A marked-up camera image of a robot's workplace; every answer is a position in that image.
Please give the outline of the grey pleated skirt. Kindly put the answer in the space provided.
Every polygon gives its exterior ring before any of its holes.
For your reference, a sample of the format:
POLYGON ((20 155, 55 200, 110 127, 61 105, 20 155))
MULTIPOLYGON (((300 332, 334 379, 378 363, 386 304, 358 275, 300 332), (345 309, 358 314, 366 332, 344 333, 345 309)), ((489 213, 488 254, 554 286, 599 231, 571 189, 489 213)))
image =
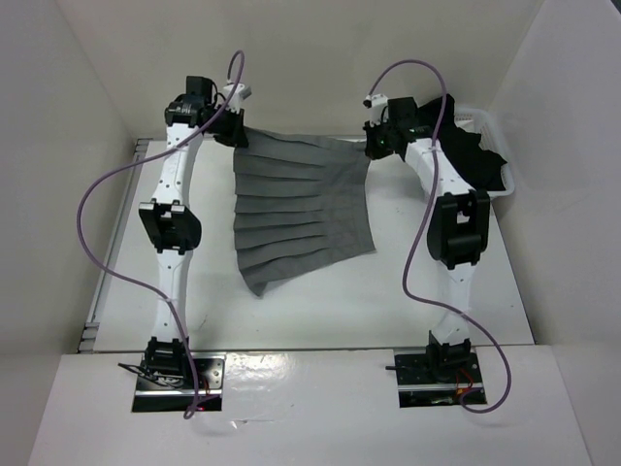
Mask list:
POLYGON ((247 129, 233 155, 238 269, 256 296, 269 284, 375 251, 361 141, 247 129))

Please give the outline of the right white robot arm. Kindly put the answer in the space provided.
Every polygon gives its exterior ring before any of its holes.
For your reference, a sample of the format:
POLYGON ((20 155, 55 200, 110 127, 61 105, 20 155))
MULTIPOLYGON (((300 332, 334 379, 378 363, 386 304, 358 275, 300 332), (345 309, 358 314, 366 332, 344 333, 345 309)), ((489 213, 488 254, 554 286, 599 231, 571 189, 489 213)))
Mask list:
POLYGON ((458 173, 441 146, 439 127, 424 123, 413 98, 375 94, 363 104, 370 112, 365 154, 371 160, 399 155, 427 197, 414 241, 425 243, 439 266, 438 296, 406 295, 445 311, 429 332, 423 364, 431 379, 444 383, 467 365, 471 354, 468 307, 474 271, 488 245, 490 198, 458 173))

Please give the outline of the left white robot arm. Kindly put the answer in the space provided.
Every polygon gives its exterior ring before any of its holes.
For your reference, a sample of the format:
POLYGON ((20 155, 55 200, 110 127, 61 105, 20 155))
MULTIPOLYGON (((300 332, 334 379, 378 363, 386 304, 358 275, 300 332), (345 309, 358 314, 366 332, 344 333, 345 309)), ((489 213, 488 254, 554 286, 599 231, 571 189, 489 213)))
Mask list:
POLYGON ((155 323, 141 371, 160 385, 189 387, 193 364, 185 320, 187 276, 202 225, 189 207, 189 188, 198 150, 206 132, 221 144, 247 145, 243 102, 249 87, 232 79, 221 91, 207 78, 190 76, 185 93, 165 110, 166 150, 157 186, 139 205, 139 218, 152 243, 158 265, 155 323))

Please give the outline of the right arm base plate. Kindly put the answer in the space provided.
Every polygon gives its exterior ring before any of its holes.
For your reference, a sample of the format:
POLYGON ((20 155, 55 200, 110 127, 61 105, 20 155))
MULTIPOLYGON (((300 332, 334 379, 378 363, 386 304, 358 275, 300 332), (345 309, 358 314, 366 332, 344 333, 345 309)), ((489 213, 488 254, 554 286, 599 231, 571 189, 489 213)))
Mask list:
POLYGON ((459 406, 487 403, 476 353, 452 366, 433 366, 426 350, 395 349, 385 370, 395 375, 401 408, 459 406))

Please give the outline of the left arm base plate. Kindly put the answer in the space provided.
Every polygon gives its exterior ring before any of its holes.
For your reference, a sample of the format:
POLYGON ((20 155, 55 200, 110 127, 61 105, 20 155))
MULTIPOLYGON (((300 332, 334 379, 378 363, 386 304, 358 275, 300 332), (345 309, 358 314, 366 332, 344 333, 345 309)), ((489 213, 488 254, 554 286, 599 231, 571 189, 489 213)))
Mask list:
MULTIPOLYGON (((225 357, 197 355, 194 363, 199 388, 196 412, 220 412, 225 357)), ((151 369, 144 360, 139 364, 119 362, 117 366, 136 377, 133 413, 183 413, 193 401, 195 390, 190 369, 184 374, 178 368, 151 369)))

